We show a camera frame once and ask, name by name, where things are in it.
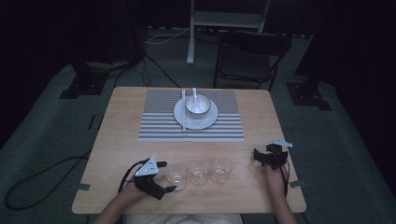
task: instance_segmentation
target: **glass cup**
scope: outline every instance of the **glass cup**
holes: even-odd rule
[[[204,159],[194,159],[190,162],[190,181],[194,185],[203,185],[210,172],[210,163]]]
[[[182,163],[168,164],[166,168],[166,178],[176,189],[183,189],[187,183],[188,168]]]
[[[226,157],[216,157],[213,159],[210,173],[212,179],[217,183],[224,183],[230,177],[233,170],[233,162]]]

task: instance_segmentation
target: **chair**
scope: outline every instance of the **chair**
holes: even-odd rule
[[[219,41],[219,53],[216,61],[216,73],[213,88],[218,78],[229,78],[248,82],[271,81],[271,91],[276,78],[279,62],[291,47],[290,39],[282,35],[231,31],[225,33]],[[271,64],[270,57],[275,57]]]

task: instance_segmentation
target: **black stand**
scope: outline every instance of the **black stand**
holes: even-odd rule
[[[60,99],[77,99],[79,95],[100,95],[105,86],[108,74],[95,74],[85,63],[72,63],[76,76],[67,91]]]
[[[318,91],[320,80],[314,77],[308,77],[305,83],[287,82],[291,100],[295,105],[318,106],[320,110],[332,111],[329,102],[323,100]]]

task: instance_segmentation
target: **black cable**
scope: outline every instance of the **black cable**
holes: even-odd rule
[[[146,62],[145,62],[145,60],[143,59],[142,61],[143,61],[143,68],[142,68],[142,69],[146,72],[146,74],[137,71],[137,70],[136,70],[136,67],[134,68],[134,71],[135,71],[136,73],[142,75],[143,84],[145,84],[146,87],[149,87],[149,86],[151,85],[151,78],[150,78],[150,76],[149,76],[149,72],[146,70]],[[146,83],[146,81],[145,81],[145,75],[148,76],[148,83]]]
[[[74,169],[82,160],[87,160],[87,159],[88,159],[86,156],[87,156],[88,154],[90,154],[91,151],[92,151],[91,149],[88,150],[88,151],[87,151],[83,156],[81,156],[81,157],[76,157],[76,156],[74,156],[74,157],[69,157],[69,158],[66,158],[66,159],[64,159],[64,160],[58,161],[58,162],[52,164],[50,167],[44,169],[43,171],[41,171],[41,172],[39,172],[39,173],[37,173],[37,174],[35,174],[35,175],[30,175],[30,176],[25,177],[24,179],[18,181],[17,183],[15,183],[15,184],[8,190],[8,192],[7,192],[7,194],[6,194],[6,198],[5,198],[5,205],[6,205],[6,207],[7,207],[8,209],[11,209],[11,210],[21,211],[21,210],[26,210],[26,209],[32,208],[32,207],[34,207],[34,206],[36,206],[36,205],[38,205],[38,204],[44,202],[44,201],[53,193],[53,191],[55,191],[55,190],[61,185],[61,183],[64,182],[64,180],[67,178],[67,176],[73,171],[73,169]],[[9,197],[11,196],[12,192],[15,190],[15,188],[16,188],[17,186],[19,186],[19,185],[21,185],[21,184],[23,184],[23,183],[25,183],[25,182],[27,182],[27,181],[29,181],[29,180],[31,180],[31,179],[37,177],[37,176],[39,176],[39,175],[42,175],[42,174],[46,173],[48,170],[52,169],[53,167],[55,167],[55,166],[57,166],[57,165],[59,165],[59,164],[65,162],[65,161],[71,161],[71,160],[75,160],[75,159],[78,159],[78,161],[76,161],[76,163],[74,163],[74,165],[69,169],[69,171],[67,171],[67,173],[62,177],[62,179],[55,185],[55,187],[54,187],[52,190],[50,190],[49,193],[48,193],[47,195],[45,195],[43,198],[41,198],[40,200],[38,200],[38,201],[35,202],[35,203],[31,203],[31,204],[28,204],[28,205],[25,205],[25,206],[21,206],[21,207],[12,205],[12,203],[11,203]]]
[[[309,224],[308,219],[306,218],[304,213],[301,213],[301,216],[303,217],[304,221],[306,224]]]
[[[177,85],[177,83],[176,83],[171,77],[169,77],[169,75],[160,67],[159,64],[157,64],[157,63],[156,63],[151,57],[149,57],[146,53],[145,53],[145,56],[148,57],[153,63],[155,63],[155,65],[157,65],[157,66],[161,69],[161,71],[163,71],[163,73],[169,78],[169,80],[171,80],[177,87],[180,88],[180,86]]]
[[[113,88],[116,89],[117,87],[117,80],[119,79],[119,77],[122,75],[122,73],[124,73],[126,70],[133,68],[132,65],[126,66],[122,71],[119,72],[119,74],[116,76],[116,79],[114,80],[113,83]]]

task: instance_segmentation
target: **person's hand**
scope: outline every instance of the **person's hand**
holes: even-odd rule
[[[267,178],[267,188],[271,198],[271,204],[274,208],[278,223],[297,224],[297,221],[294,218],[294,215],[291,212],[289,204],[286,200],[285,182],[283,175],[280,172],[281,169],[285,179],[288,180],[289,173],[286,170],[285,165],[282,165],[275,170],[273,170],[270,165],[265,165],[264,170],[265,176]]]
[[[274,194],[284,194],[285,190],[285,183],[283,180],[282,173],[280,172],[280,169],[282,169],[283,174],[286,178],[286,180],[289,179],[289,173],[286,170],[285,165],[282,165],[280,168],[276,168],[275,170],[272,169],[270,165],[265,166],[265,175],[267,178],[267,187],[268,190]]]
[[[134,183],[127,183],[125,187],[122,189],[122,191],[119,194],[126,202],[129,203],[135,203],[139,201],[140,199],[144,198],[145,196],[148,196],[147,193],[141,191],[140,189],[137,189],[134,186]]]

